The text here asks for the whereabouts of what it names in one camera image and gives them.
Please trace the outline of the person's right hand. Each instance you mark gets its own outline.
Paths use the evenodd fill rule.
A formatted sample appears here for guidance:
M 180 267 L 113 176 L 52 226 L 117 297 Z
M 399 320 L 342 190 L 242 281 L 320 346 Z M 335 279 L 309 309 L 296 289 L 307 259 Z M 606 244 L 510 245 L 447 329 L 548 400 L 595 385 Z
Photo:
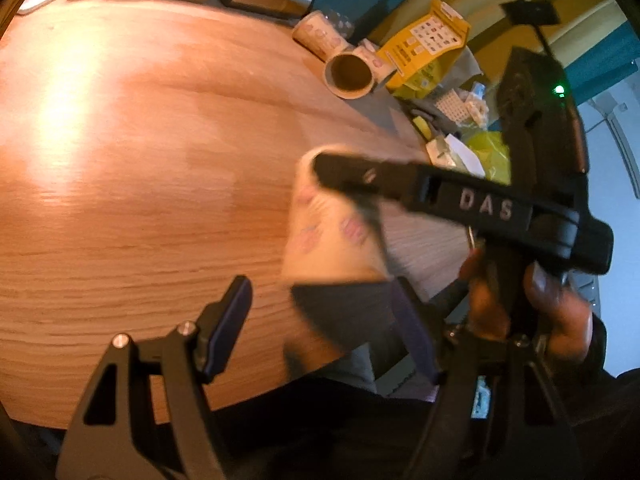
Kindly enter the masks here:
M 490 289 L 488 259 L 483 249 L 472 250 L 460 268 L 459 278 L 469 284 L 471 332 L 487 340 L 506 339 L 511 318 Z M 550 323 L 546 347 L 550 362 L 556 367 L 584 362 L 593 335 L 592 311 L 588 302 L 536 262 L 526 269 L 522 289 L 532 307 Z

